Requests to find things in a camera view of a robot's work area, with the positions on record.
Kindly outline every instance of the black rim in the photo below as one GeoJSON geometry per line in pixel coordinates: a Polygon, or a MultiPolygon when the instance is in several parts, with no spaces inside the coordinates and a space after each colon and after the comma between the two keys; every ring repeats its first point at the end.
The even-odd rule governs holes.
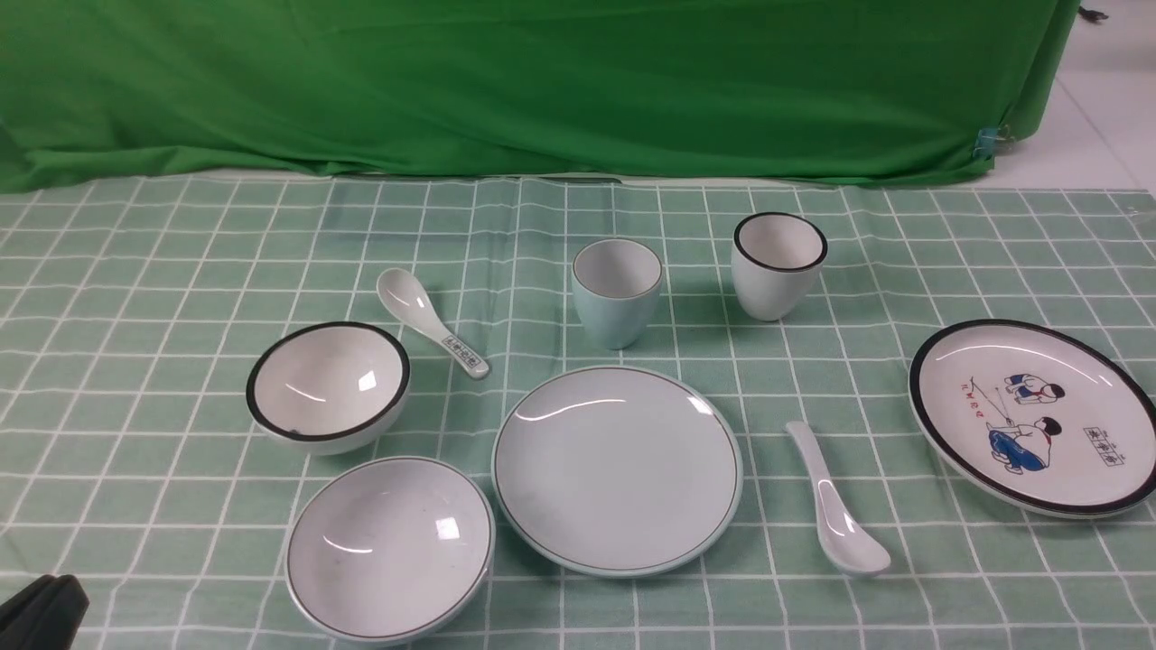
{"type": "Polygon", "coordinates": [[[318,492],[316,495],[313,495],[313,497],[309,500],[309,503],[305,504],[305,508],[302,509],[301,516],[297,517],[297,522],[294,523],[292,533],[290,533],[290,535],[289,535],[289,547],[286,549],[286,584],[289,586],[290,590],[292,590],[294,596],[297,597],[297,601],[301,603],[302,608],[304,608],[306,612],[309,612],[309,615],[314,621],[318,621],[319,623],[321,623],[323,626],[325,626],[328,629],[332,629],[332,630],[334,630],[336,633],[340,633],[340,634],[343,634],[346,636],[350,636],[350,637],[355,637],[355,638],[372,640],[372,641],[381,641],[381,640],[393,640],[393,638],[399,638],[399,637],[407,637],[407,636],[409,636],[409,635],[412,635],[412,634],[414,634],[414,633],[416,633],[418,630],[431,628],[431,627],[437,627],[442,621],[445,621],[450,616],[450,612],[453,612],[454,610],[457,610],[458,606],[460,606],[464,600],[466,600],[472,593],[474,593],[474,590],[477,588],[477,583],[480,583],[482,581],[482,578],[486,577],[486,573],[487,573],[488,567],[490,564],[490,556],[494,554],[494,541],[495,541],[495,527],[496,527],[496,525],[497,524],[496,524],[496,520],[494,518],[494,511],[490,509],[490,502],[486,498],[486,494],[482,493],[482,489],[477,487],[477,483],[475,483],[474,481],[469,480],[469,477],[467,477],[466,474],[464,474],[460,471],[458,471],[457,467],[453,467],[452,465],[450,465],[447,463],[443,463],[440,460],[435,460],[432,458],[424,458],[424,457],[420,457],[420,456],[397,456],[397,457],[393,457],[393,458],[379,458],[377,460],[371,460],[371,461],[365,463],[363,465],[358,465],[358,466],[354,467],[353,470],[349,470],[346,473],[341,474],[336,479],[333,479],[332,481],[329,481],[328,485],[326,485],[324,488],[321,488],[320,492],[318,492]],[[331,626],[331,625],[321,621],[321,619],[319,616],[317,616],[313,613],[313,611],[310,610],[305,605],[304,600],[302,600],[302,598],[301,598],[301,593],[298,593],[297,590],[292,585],[292,576],[290,575],[290,570],[289,570],[289,557],[291,556],[290,553],[292,553],[292,542],[294,542],[295,539],[297,539],[297,523],[299,523],[301,519],[305,516],[305,512],[309,510],[309,507],[312,505],[314,501],[317,501],[318,498],[320,498],[321,494],[325,493],[325,490],[327,490],[331,487],[333,487],[333,485],[336,483],[338,481],[340,481],[341,479],[343,479],[343,478],[353,474],[354,472],[358,472],[361,470],[364,470],[366,467],[371,467],[373,465],[378,465],[380,463],[391,463],[391,461],[398,461],[398,460],[417,460],[417,461],[422,461],[422,463],[429,463],[431,465],[438,465],[440,467],[450,470],[451,472],[453,472],[454,474],[457,474],[459,478],[461,478],[464,481],[466,481],[467,483],[469,483],[469,487],[474,488],[474,492],[477,494],[477,498],[481,500],[481,502],[482,502],[482,508],[486,509],[486,512],[489,516],[488,517],[488,522],[489,522],[489,526],[490,526],[490,530],[489,530],[490,534],[489,534],[489,537],[487,538],[487,541],[486,541],[486,560],[482,562],[482,570],[477,573],[477,576],[474,578],[474,582],[470,583],[469,588],[466,589],[466,592],[461,594],[461,598],[458,598],[458,600],[449,610],[446,610],[445,613],[440,614],[436,619],[433,619],[433,620],[431,620],[431,621],[429,621],[427,623],[422,623],[422,625],[420,625],[420,626],[417,626],[415,628],[407,629],[405,631],[399,631],[399,633],[395,633],[395,634],[391,634],[390,636],[366,636],[366,635],[363,635],[363,634],[355,634],[355,633],[351,633],[351,631],[346,631],[343,629],[333,627],[333,626],[331,626]]]}
{"type": "Polygon", "coordinates": [[[261,357],[257,360],[257,363],[253,364],[253,369],[249,372],[249,382],[245,384],[245,404],[249,405],[249,413],[253,416],[253,420],[257,420],[258,424],[279,436],[283,436],[291,441],[299,441],[299,442],[326,442],[354,435],[358,431],[363,431],[366,428],[373,426],[378,420],[384,418],[386,413],[388,413],[394,406],[398,405],[398,401],[401,400],[401,396],[406,394],[406,389],[408,386],[409,386],[409,355],[406,354],[406,348],[401,347],[401,342],[398,341],[398,339],[393,338],[393,334],[386,332],[385,330],[375,327],[372,325],[366,325],[364,323],[354,323],[351,320],[339,320],[334,323],[321,323],[318,325],[310,325],[309,327],[297,330],[292,334],[289,334],[288,337],[274,344],[273,347],[271,347],[269,349],[265,350],[265,354],[262,354],[261,357]],[[401,383],[398,384],[398,391],[393,394],[393,399],[390,400],[390,404],[385,405],[385,408],[379,411],[377,415],[373,415],[372,418],[362,422],[361,424],[357,424],[356,427],[346,429],[343,431],[336,431],[334,434],[325,434],[324,436],[306,436],[295,430],[282,429],[281,427],[277,427],[276,424],[271,422],[269,419],[265,416],[265,413],[261,412],[261,408],[257,405],[257,396],[254,394],[254,389],[257,387],[257,376],[261,374],[261,368],[265,367],[265,362],[268,361],[269,356],[272,356],[273,353],[277,350],[277,348],[296,339],[297,337],[302,337],[316,330],[323,330],[326,327],[357,327],[361,330],[369,330],[370,332],[378,334],[379,337],[385,339],[391,346],[393,346],[393,349],[398,352],[398,356],[401,359],[401,383]]]}
{"type": "Polygon", "coordinates": [[[1008,486],[1000,483],[994,479],[988,478],[986,474],[979,472],[970,463],[964,460],[963,457],[959,456],[959,453],[955,450],[955,448],[953,448],[950,444],[947,443],[946,440],[943,440],[943,436],[940,435],[939,430],[932,423],[931,416],[928,416],[927,409],[924,407],[924,398],[919,390],[919,375],[920,371],[922,370],[924,361],[927,359],[927,354],[931,352],[933,347],[935,347],[935,344],[940,342],[941,340],[946,339],[947,337],[950,337],[951,334],[961,330],[968,330],[971,327],[979,327],[984,325],[1020,327],[1023,330],[1038,332],[1040,334],[1059,339],[1075,347],[1080,352],[1083,352],[1084,354],[1091,356],[1096,361],[1099,361],[1104,365],[1112,369],[1116,372],[1116,375],[1120,378],[1120,381],[1122,381],[1124,384],[1128,387],[1128,390],[1132,391],[1132,394],[1136,398],[1136,400],[1140,401],[1141,406],[1143,406],[1144,413],[1148,414],[1148,420],[1151,423],[1153,430],[1156,431],[1156,407],[1153,406],[1151,400],[1149,400],[1148,396],[1144,394],[1143,389],[1141,389],[1140,385],[1136,384],[1136,382],[1131,376],[1128,376],[1128,374],[1125,372],[1119,365],[1113,363],[1110,359],[1107,359],[1099,352],[1092,349],[1082,341],[1079,341],[1076,339],[1073,339],[1072,337],[1061,334],[1047,327],[1042,327],[1039,325],[1032,325],[1031,323],[1023,323],[1020,320],[985,318],[979,320],[968,320],[965,323],[958,323],[956,325],[951,325],[949,327],[940,330],[929,339],[924,341],[924,345],[919,347],[919,352],[916,353],[916,357],[911,362],[911,374],[907,377],[907,386],[909,390],[911,391],[911,404],[916,409],[916,415],[919,418],[920,423],[922,423],[924,430],[927,433],[927,436],[931,437],[932,441],[934,441],[936,449],[939,449],[941,453],[944,453],[948,457],[950,457],[951,460],[955,461],[958,467],[965,470],[969,474],[971,474],[971,477],[979,480],[984,485],[991,487],[995,492],[1020,503],[1025,503],[1035,508],[1038,508],[1040,510],[1047,510],[1051,512],[1055,512],[1058,515],[1079,515],[1079,516],[1111,515],[1112,512],[1126,510],[1140,503],[1149,494],[1151,494],[1154,489],[1156,489],[1156,464],[1154,464],[1144,482],[1127,496],[1124,496],[1121,498],[1107,503],[1102,503],[1098,505],[1072,505],[1067,503],[1055,503],[1052,501],[1045,501],[1043,498],[1036,498],[1033,496],[1029,496],[1027,494],[1011,489],[1008,486]]]}
{"type": "Polygon", "coordinates": [[[783,273],[799,273],[801,271],[807,271],[808,268],[815,268],[820,264],[823,264],[823,260],[827,259],[827,237],[823,235],[823,231],[820,230],[817,226],[807,221],[806,219],[796,214],[791,214],[788,212],[759,212],[748,216],[747,219],[743,219],[742,221],[739,222],[739,226],[734,228],[734,246],[739,249],[739,252],[742,253],[742,257],[749,259],[751,263],[757,264],[763,268],[769,268],[771,271],[780,271],[783,273]],[[790,267],[773,266],[766,264],[765,261],[759,261],[757,258],[755,258],[755,256],[750,254],[746,248],[743,248],[742,239],[739,238],[739,234],[742,232],[742,229],[746,228],[747,223],[754,219],[758,219],[759,216],[790,216],[791,219],[798,219],[799,221],[806,223],[807,226],[810,226],[812,230],[814,230],[815,234],[818,235],[818,241],[823,245],[823,250],[818,251],[818,257],[815,258],[815,260],[812,261],[810,264],[807,264],[806,266],[790,266],[790,267]]]}

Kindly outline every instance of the green checkered tablecloth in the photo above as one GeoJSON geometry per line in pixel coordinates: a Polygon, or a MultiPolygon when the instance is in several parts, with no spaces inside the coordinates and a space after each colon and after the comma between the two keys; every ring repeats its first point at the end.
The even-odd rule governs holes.
{"type": "Polygon", "coordinates": [[[92,598],[76,648],[341,647],[286,591],[305,501],[373,457],[452,463],[489,488],[502,416],[539,383],[629,363],[706,394],[740,434],[735,523],[701,560],[608,582],[564,573],[499,524],[494,576],[415,648],[1015,650],[1156,644],[1156,514],[1098,524],[995,501],[938,460],[905,370],[936,328],[1051,325],[1156,391],[1156,201],[1146,193],[477,183],[118,179],[0,197],[0,597],[74,573],[92,598]],[[753,210],[830,238],[822,281],[783,323],[731,291],[753,210]],[[667,264],[640,341],[592,347],[566,263],[610,234],[667,264]],[[395,322],[373,282],[413,269],[494,371],[472,382],[401,328],[413,396],[393,431],[338,458],[257,433],[250,367],[306,324],[395,322]],[[783,426],[820,433],[892,570],[849,581],[815,539],[783,426]]]}

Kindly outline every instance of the bowl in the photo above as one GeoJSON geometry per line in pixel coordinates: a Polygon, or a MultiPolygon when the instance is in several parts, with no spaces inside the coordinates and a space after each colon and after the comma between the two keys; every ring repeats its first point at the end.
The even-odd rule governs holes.
{"type": "Polygon", "coordinates": [[[323,323],[266,350],[249,374],[245,400],[273,440],[329,455],[377,440],[408,393],[409,356],[398,339],[363,323],[323,323]]]}
{"type": "Polygon", "coordinates": [[[477,592],[494,561],[494,512],[453,467],[402,456],[338,477],[294,525],[289,594],[342,641],[408,643],[442,627],[477,592]]]}

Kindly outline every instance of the black object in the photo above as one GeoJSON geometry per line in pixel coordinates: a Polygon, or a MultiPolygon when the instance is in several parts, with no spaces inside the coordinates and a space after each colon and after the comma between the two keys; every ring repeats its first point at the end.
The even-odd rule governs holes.
{"type": "Polygon", "coordinates": [[[68,650],[87,611],[76,576],[40,576],[0,605],[0,650],[68,650]]]}
{"type": "Polygon", "coordinates": [[[1090,23],[1098,23],[1107,17],[1107,14],[1104,12],[1097,12],[1096,9],[1084,9],[1083,7],[1080,7],[1077,10],[1080,12],[1080,17],[1090,23]]]}

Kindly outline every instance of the plate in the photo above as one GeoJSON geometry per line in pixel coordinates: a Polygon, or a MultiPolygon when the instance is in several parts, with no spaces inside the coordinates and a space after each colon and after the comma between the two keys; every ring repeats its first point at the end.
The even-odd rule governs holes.
{"type": "Polygon", "coordinates": [[[633,577],[682,564],[734,517],[742,459],[690,387],[594,367],[534,389],[494,442],[498,504],[529,546],[575,571],[633,577]]]}
{"type": "Polygon", "coordinates": [[[1156,409],[1104,355],[1015,320],[928,339],[911,402],[940,456],[988,493],[1058,517],[1103,517],[1156,488],[1156,409]]]}

